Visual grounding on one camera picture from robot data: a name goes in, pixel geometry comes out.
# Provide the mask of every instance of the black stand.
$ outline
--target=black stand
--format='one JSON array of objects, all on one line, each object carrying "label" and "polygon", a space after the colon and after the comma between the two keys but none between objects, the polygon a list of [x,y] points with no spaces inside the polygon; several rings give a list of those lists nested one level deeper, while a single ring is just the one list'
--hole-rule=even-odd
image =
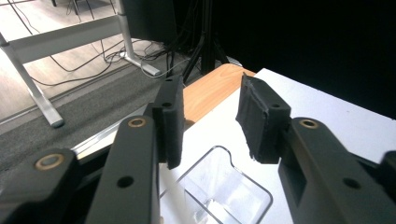
[{"label": "black stand", "polygon": [[219,41],[212,34],[212,0],[204,0],[202,11],[202,33],[198,45],[183,72],[183,82],[186,83],[192,68],[201,60],[201,74],[206,75],[215,69],[215,53],[221,63],[229,63],[224,51],[219,45]]}]

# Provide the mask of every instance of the gray carpet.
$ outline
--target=gray carpet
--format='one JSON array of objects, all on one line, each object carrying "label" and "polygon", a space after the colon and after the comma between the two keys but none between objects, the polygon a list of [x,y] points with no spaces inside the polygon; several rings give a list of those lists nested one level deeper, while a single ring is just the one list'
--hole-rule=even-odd
[{"label": "gray carpet", "polygon": [[[157,60],[153,65],[162,71],[165,70],[164,59]],[[182,68],[184,66],[180,66],[174,75],[181,74]],[[197,74],[197,70],[193,71],[191,78],[197,78]],[[65,125],[61,128],[51,128],[38,110],[36,113],[41,116],[35,119],[18,121],[23,119],[22,116],[13,120],[22,124],[0,135],[0,190],[15,167],[26,157],[51,148],[71,148],[99,133],[142,105],[152,102],[164,79],[165,76],[147,77],[140,68],[128,66],[111,76],[102,78],[98,82],[105,84],[99,85],[94,90],[87,91],[92,89],[92,86],[98,85],[95,82],[79,90],[85,91],[79,97],[74,96],[79,92],[75,91],[55,100],[53,103],[55,106],[60,105],[56,107],[65,121]],[[73,97],[76,99],[63,105],[59,103]]]}]

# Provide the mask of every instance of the gray metal frame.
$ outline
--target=gray metal frame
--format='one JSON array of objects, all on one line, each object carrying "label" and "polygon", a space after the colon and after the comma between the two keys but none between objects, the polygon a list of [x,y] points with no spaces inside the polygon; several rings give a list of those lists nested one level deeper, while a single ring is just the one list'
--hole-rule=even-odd
[{"label": "gray metal frame", "polygon": [[128,22],[124,14],[121,1],[117,1],[118,15],[103,19],[84,22],[63,29],[54,30],[38,35],[26,36],[21,39],[6,41],[0,33],[0,47],[11,60],[23,81],[28,87],[33,100],[46,117],[49,125],[57,128],[64,124],[64,120],[56,111],[52,103],[30,78],[23,66],[24,63],[48,57],[50,55],[77,48],[91,42],[101,40],[113,35],[122,34],[126,48],[125,59],[141,67],[153,76],[158,76],[161,71],[155,67],[144,64],[134,56]]}]

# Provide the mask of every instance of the wooden floor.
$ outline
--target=wooden floor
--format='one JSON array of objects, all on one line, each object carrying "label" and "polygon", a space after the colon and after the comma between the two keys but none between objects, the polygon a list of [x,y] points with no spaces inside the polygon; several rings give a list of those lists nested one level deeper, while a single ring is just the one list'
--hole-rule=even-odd
[{"label": "wooden floor", "polygon": [[[79,0],[79,16],[75,14],[74,9],[71,7],[72,5],[69,4],[69,0],[56,0],[57,7],[54,7],[50,0],[8,1],[16,3],[13,4],[13,6],[16,6],[16,11],[33,34],[62,29],[66,26],[79,24],[80,22],[92,21],[92,14],[95,19],[114,15],[114,10],[109,0],[90,1],[92,14],[86,1]],[[0,32],[3,37],[9,41],[30,35],[8,1],[0,0]],[[104,39],[104,48],[108,49],[121,40],[121,35],[115,35]],[[135,53],[144,55],[146,47],[150,44],[151,42],[148,41],[136,42],[134,44]],[[123,44],[121,43],[114,49],[108,51],[106,55],[118,51],[122,47]],[[84,64],[100,52],[102,52],[101,42],[97,41],[86,46],[53,55],[52,57],[64,68],[72,70]],[[127,64],[128,63],[125,61],[113,63],[104,74]],[[24,66],[31,77],[44,83],[54,84],[70,79],[96,75],[107,67],[107,63],[104,62],[103,57],[98,57],[75,72],[66,72],[50,57],[47,57],[31,63],[26,63]],[[85,81],[87,80],[68,82],[54,87],[44,86],[38,83],[36,83],[36,85],[48,98],[51,98],[75,88]],[[0,121],[12,118],[21,111],[32,106],[35,106],[35,102],[30,97],[25,83],[9,61],[7,55],[0,50]]]}]

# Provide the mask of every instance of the clear plastic container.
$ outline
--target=clear plastic container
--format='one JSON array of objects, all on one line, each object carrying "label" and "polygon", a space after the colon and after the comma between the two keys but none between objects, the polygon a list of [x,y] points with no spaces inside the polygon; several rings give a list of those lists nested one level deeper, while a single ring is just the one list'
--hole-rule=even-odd
[{"label": "clear plastic container", "polygon": [[161,195],[164,224],[258,223],[271,193],[233,166],[225,147],[212,147]]}]

